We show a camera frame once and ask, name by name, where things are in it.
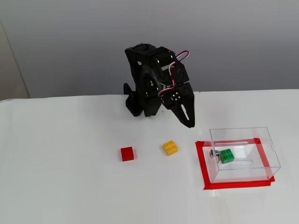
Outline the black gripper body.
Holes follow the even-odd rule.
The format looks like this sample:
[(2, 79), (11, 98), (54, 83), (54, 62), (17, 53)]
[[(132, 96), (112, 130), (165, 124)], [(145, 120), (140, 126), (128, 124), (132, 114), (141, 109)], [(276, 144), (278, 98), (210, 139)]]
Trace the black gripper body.
[(180, 91), (183, 93), (187, 92), (188, 94), (193, 93), (193, 89), (189, 83), (189, 76), (185, 66), (182, 63), (172, 63), (169, 66), (169, 74), (173, 83), (171, 89), (169, 90), (169, 94)]

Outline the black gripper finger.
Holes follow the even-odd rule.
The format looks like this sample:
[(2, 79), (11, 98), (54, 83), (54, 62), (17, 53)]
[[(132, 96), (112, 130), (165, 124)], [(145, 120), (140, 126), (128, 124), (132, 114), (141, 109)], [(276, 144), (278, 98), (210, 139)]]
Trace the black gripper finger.
[(195, 127), (195, 106), (194, 106), (194, 101), (195, 101), (195, 96), (194, 96), (194, 93), (192, 93), (192, 96), (191, 96), (191, 106), (190, 106), (190, 114), (191, 114), (191, 127)]
[(169, 92), (162, 96), (162, 103), (183, 125), (193, 128), (193, 94)]

